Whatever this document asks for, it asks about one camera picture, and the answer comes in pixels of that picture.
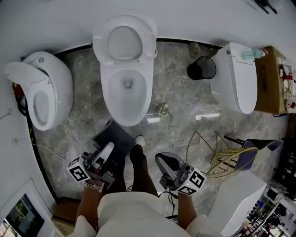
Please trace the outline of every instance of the white toilet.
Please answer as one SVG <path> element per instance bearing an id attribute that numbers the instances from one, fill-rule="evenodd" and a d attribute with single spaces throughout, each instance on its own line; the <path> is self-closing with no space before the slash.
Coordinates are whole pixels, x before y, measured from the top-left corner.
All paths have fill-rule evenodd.
<path id="1" fill-rule="evenodd" d="M 138 124 L 150 105 L 156 36 L 154 21 L 131 12 L 120 12 L 93 31 L 104 100 L 123 126 Z"/>
<path id="2" fill-rule="evenodd" d="M 254 60 L 243 60 L 241 53 L 252 50 L 230 42 L 212 57 L 216 75 L 210 79 L 215 100 L 230 110 L 249 114 L 257 101 L 257 75 Z"/>
<path id="3" fill-rule="evenodd" d="M 48 130 L 67 119 L 73 105 L 73 79 L 57 57 L 36 52 L 23 62 L 7 64 L 4 72 L 9 80 L 21 85 L 36 128 Z"/>

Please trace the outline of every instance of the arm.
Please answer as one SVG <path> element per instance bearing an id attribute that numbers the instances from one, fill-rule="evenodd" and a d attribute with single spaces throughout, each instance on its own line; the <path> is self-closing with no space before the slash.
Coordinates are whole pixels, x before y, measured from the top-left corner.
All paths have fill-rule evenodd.
<path id="1" fill-rule="evenodd" d="M 91 184 L 101 185 L 96 181 L 88 181 Z M 89 188 L 84 188 L 82 193 L 81 202 L 79 204 L 76 219 L 79 216 L 84 216 L 87 222 L 93 227 L 94 230 L 97 229 L 98 221 L 98 206 L 102 198 L 102 193 L 98 191 L 91 190 Z"/>
<path id="2" fill-rule="evenodd" d="M 178 193 L 178 224 L 186 230 L 187 226 L 197 217 L 191 196 Z"/>

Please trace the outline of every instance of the hand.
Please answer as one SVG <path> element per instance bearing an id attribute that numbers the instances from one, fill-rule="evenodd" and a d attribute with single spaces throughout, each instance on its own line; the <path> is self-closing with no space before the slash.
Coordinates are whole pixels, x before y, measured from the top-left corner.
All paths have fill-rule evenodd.
<path id="1" fill-rule="evenodd" d="M 90 167 L 89 169 L 90 172 L 99 175 L 99 170 L 95 169 L 94 167 Z M 86 182 L 88 182 L 89 184 L 94 184 L 94 185 L 98 185 L 101 186 L 103 184 L 103 182 L 101 180 L 87 180 Z"/>

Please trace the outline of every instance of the gold wire rack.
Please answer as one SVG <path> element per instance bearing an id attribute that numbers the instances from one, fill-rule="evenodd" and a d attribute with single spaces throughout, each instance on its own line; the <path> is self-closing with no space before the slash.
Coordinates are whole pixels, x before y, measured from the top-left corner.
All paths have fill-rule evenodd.
<path id="1" fill-rule="evenodd" d="M 224 176 L 227 176 L 235 171 L 238 171 L 242 168 L 244 168 L 247 164 L 249 164 L 250 162 L 252 162 L 258 152 L 258 148 L 257 147 L 249 147 L 249 148 L 230 148 L 228 146 L 228 144 L 224 141 L 224 139 L 220 136 L 220 134 L 218 132 L 216 133 L 216 148 L 215 150 L 206 142 L 206 140 L 199 134 L 198 131 L 194 131 L 189 144 L 187 146 L 187 151 L 186 151 L 186 162 L 188 160 L 188 150 L 191 144 L 191 141 L 194 137 L 195 134 L 198 134 L 203 141 L 208 145 L 208 147 L 212 150 L 213 152 L 213 156 L 212 159 L 210 161 L 211 163 L 211 167 L 209 169 L 209 171 L 207 172 L 207 177 L 210 179 L 217 179 L 217 178 L 221 178 Z M 217 152 L 217 147 L 218 147 L 218 138 L 220 137 L 220 139 L 226 144 L 226 146 L 228 147 L 227 149 Z M 254 152 L 253 153 L 253 157 L 243 166 L 241 166 L 239 169 L 236 169 L 237 167 L 237 163 L 239 161 L 240 155 L 244 152 Z"/>

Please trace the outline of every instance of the marble floor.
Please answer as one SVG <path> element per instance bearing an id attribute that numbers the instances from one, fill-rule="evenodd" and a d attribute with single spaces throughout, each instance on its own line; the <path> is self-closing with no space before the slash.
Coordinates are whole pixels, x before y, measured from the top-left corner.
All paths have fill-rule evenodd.
<path id="1" fill-rule="evenodd" d="M 253 112 L 249 115 L 233 112 L 219 105 L 211 95 L 208 80 L 193 81 L 186 73 L 191 57 L 187 44 L 157 43 L 158 56 L 154 61 L 153 94 L 151 105 L 142 122 L 125 128 L 131 135 L 143 135 L 146 139 L 144 153 L 147 156 L 149 173 L 159 192 L 161 173 L 154 161 L 158 152 L 170 151 L 185 158 L 186 148 L 195 130 L 212 146 L 216 145 L 215 131 L 222 136 L 247 139 L 276 139 L 285 135 L 287 118 L 274 118 L 267 113 Z M 202 55 L 212 56 L 215 49 L 201 47 Z M 49 131 L 34 130 L 37 143 L 57 152 L 71 161 L 83 151 L 93 151 L 92 136 L 99 132 L 111 116 L 104 103 L 100 83 L 100 66 L 92 49 L 73 52 L 62 60 L 70 68 L 74 80 L 74 105 L 69 118 Z M 151 123 L 156 106 L 166 102 L 172 115 Z M 40 156 L 49 180 L 59 197 L 79 198 L 82 186 L 67 173 L 68 162 L 39 147 Z M 280 149 L 271 152 L 261 150 L 252 166 L 252 172 L 268 182 L 277 166 Z M 205 142 L 195 136 L 188 153 L 188 162 L 201 171 L 208 171 L 212 151 Z M 126 185 L 133 182 L 133 168 L 129 159 L 125 165 Z M 215 201 L 223 179 L 207 180 L 202 191 L 193 196 L 198 214 L 208 214 Z M 167 215 L 172 206 L 167 195 L 161 200 Z"/>

